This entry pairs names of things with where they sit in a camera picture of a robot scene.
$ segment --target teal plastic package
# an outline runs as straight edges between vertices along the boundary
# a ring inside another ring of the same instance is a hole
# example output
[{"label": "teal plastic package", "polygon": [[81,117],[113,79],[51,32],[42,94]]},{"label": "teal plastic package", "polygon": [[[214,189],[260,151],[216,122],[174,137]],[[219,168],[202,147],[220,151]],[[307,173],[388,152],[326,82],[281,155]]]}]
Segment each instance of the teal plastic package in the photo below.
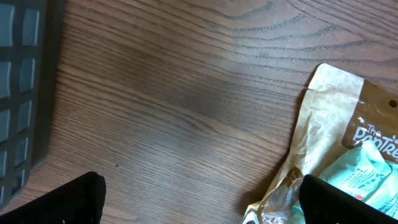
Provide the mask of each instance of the teal plastic package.
[{"label": "teal plastic package", "polygon": [[[344,153],[319,178],[398,219],[398,165],[386,162],[373,141]],[[289,223],[305,223],[299,202],[293,206]]]}]

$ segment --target wooden table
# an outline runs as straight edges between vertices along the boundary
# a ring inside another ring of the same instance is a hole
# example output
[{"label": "wooden table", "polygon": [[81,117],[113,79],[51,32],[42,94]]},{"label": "wooden table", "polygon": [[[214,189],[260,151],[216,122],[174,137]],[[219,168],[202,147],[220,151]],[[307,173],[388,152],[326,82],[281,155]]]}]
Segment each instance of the wooden table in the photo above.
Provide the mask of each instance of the wooden table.
[{"label": "wooden table", "polygon": [[397,91],[397,0],[68,0],[50,152],[7,210],[93,170],[103,223],[239,223],[316,65]]}]

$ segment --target wood grain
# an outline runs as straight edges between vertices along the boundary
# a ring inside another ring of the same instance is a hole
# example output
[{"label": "wood grain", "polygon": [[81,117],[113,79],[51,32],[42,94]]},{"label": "wood grain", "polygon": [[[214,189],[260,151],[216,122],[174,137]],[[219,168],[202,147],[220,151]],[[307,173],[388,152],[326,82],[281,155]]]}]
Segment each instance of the wood grain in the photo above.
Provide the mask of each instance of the wood grain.
[{"label": "wood grain", "polygon": [[397,91],[397,0],[67,0],[50,152],[6,211],[93,170],[103,223],[239,223],[313,69]]}]

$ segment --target bag's hang hole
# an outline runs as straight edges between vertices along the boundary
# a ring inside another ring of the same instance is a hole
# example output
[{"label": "bag's hang hole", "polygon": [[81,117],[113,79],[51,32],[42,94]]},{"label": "bag's hang hole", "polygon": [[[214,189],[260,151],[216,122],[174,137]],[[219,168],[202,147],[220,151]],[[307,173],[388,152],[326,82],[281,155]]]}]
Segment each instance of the bag's hang hole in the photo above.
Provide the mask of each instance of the bag's hang hole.
[{"label": "bag's hang hole", "polygon": [[392,108],[396,108],[398,106],[398,103],[396,100],[390,100],[390,102],[388,102],[388,105],[390,105],[390,107]]}]

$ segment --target brown plastic bag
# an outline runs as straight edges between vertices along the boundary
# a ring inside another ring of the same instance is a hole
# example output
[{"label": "brown plastic bag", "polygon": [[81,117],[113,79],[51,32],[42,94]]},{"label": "brown plastic bag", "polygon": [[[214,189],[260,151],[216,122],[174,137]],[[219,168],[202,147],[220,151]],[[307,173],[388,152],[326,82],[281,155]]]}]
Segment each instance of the brown plastic bag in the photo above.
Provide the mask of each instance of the brown plastic bag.
[{"label": "brown plastic bag", "polygon": [[327,64],[305,93],[290,152],[264,198],[248,206],[243,224],[287,223],[306,174],[319,175],[347,150],[372,139],[398,161],[398,96]]}]

